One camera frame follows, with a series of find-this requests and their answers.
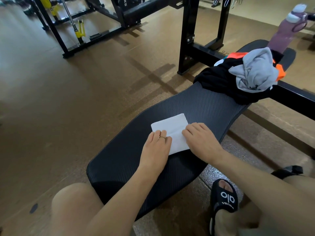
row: finger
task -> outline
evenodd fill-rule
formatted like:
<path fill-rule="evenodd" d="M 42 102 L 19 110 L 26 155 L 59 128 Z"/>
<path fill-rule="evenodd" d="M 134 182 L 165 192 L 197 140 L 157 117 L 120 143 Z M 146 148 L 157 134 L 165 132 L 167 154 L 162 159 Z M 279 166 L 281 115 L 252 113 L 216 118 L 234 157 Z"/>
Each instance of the finger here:
<path fill-rule="evenodd" d="M 204 124 L 203 122 L 199 122 L 198 124 L 199 124 L 199 126 L 201 126 L 202 129 L 204 129 L 204 130 L 210 130 L 210 129 L 207 127 L 207 125 Z"/>
<path fill-rule="evenodd" d="M 194 135 L 194 133 L 196 134 L 197 132 L 197 129 L 195 129 L 191 124 L 186 126 L 186 130 L 188 130 L 192 135 Z"/>
<path fill-rule="evenodd" d="M 187 129 L 184 129 L 181 133 L 186 138 L 186 140 L 189 139 L 190 137 L 192 137 L 192 134 Z"/>
<path fill-rule="evenodd" d="M 161 131 L 160 139 L 161 139 L 161 141 L 164 141 L 164 142 L 166 141 L 166 131 L 165 130 Z"/>
<path fill-rule="evenodd" d="M 158 139 L 159 139 L 159 137 L 160 137 L 160 134 L 161 134 L 161 131 L 160 131 L 160 130 L 155 131 L 152 141 L 153 141 L 153 142 L 157 142 Z"/>
<path fill-rule="evenodd" d="M 201 127 L 198 123 L 194 122 L 194 123 L 192 123 L 191 125 L 192 125 L 195 129 L 197 129 L 197 131 L 202 131 L 202 127 Z"/>
<path fill-rule="evenodd" d="M 148 139 L 146 140 L 146 144 L 152 142 L 153 136 L 154 136 L 154 132 L 152 131 L 152 132 L 149 134 Z"/>
<path fill-rule="evenodd" d="M 166 144 L 166 146 L 167 146 L 167 148 L 168 148 L 168 152 L 169 152 L 169 150 L 171 149 L 172 140 L 173 140 L 173 139 L 172 139 L 171 137 L 167 137 L 166 140 L 165 140 L 165 144 Z"/>

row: pile of clothes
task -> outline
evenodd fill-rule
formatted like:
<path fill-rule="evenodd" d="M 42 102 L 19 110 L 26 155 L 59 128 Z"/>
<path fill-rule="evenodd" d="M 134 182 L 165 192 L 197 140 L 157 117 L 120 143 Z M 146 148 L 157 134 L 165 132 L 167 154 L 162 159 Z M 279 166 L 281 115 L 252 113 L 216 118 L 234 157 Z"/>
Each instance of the pile of clothes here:
<path fill-rule="evenodd" d="M 248 53 L 235 52 L 201 71 L 195 82 L 214 92 L 225 93 L 238 104 L 268 98 L 273 85 L 285 76 L 279 64 L 283 55 L 269 47 Z"/>

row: brown floor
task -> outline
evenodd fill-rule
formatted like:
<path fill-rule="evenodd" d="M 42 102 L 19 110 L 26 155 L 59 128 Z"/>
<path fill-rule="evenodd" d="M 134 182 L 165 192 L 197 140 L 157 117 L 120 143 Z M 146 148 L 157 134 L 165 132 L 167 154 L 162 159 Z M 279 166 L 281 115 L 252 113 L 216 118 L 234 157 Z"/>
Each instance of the brown floor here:
<path fill-rule="evenodd" d="M 142 26 L 65 60 L 36 18 L 27 18 L 17 6 L 0 7 L 2 236 L 47 235 L 53 196 L 71 183 L 87 182 L 88 162 L 137 114 L 192 84 L 201 64 L 185 76 L 176 73 L 182 15 L 183 9 L 165 8 L 143 19 Z M 196 42 L 206 44 L 216 37 L 219 17 L 217 11 L 199 9 Z M 99 13 L 84 20 L 87 35 L 116 25 Z M 71 26 L 59 30 L 67 45 L 73 45 Z M 230 15 L 221 51 L 269 39 L 275 31 L 275 26 Z M 315 92 L 315 52 L 307 50 L 310 42 L 302 40 L 303 35 L 291 44 L 297 58 L 285 80 Z M 315 125 L 308 118 L 271 99 L 250 109 L 315 146 Z M 281 167 L 302 165 L 306 174 L 313 171 L 308 156 L 245 116 L 236 120 L 222 144 L 268 172 L 273 165 L 255 153 Z M 138 220 L 137 235 L 207 235 L 210 186 L 219 177 L 225 176 L 208 166 L 189 186 Z M 35 204 L 38 208 L 31 214 Z"/>

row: black padded bench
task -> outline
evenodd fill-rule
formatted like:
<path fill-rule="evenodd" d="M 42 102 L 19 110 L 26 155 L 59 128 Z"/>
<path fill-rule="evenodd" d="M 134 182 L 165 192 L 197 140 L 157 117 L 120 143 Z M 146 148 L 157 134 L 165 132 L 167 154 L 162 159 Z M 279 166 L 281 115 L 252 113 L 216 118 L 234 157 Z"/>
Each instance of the black padded bench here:
<path fill-rule="evenodd" d="M 267 43 L 266 40 L 256 40 L 238 51 L 249 52 L 266 47 Z M 280 62 L 284 70 L 291 65 L 294 58 L 295 51 L 288 48 Z M 152 131 L 152 123 L 184 113 L 188 123 L 205 123 L 221 142 L 232 123 L 248 106 L 235 103 L 225 94 L 203 89 L 197 82 L 136 116 L 91 160 L 87 167 L 88 178 L 102 202 L 106 204 L 136 171 L 142 147 Z M 136 219 L 192 182 L 206 166 L 207 163 L 197 158 L 190 150 L 171 155 Z"/>

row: crumpled gray fabric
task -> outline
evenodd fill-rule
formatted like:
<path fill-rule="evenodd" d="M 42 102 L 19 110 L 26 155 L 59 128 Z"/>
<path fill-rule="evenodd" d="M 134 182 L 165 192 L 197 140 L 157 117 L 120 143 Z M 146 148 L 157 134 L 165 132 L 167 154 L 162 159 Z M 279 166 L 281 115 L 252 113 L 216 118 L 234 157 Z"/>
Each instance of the crumpled gray fabric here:
<path fill-rule="evenodd" d="M 237 88 L 249 93 L 265 91 L 278 83 L 279 71 L 273 66 L 269 47 L 248 52 L 243 64 L 231 67 L 229 72 L 236 76 Z"/>

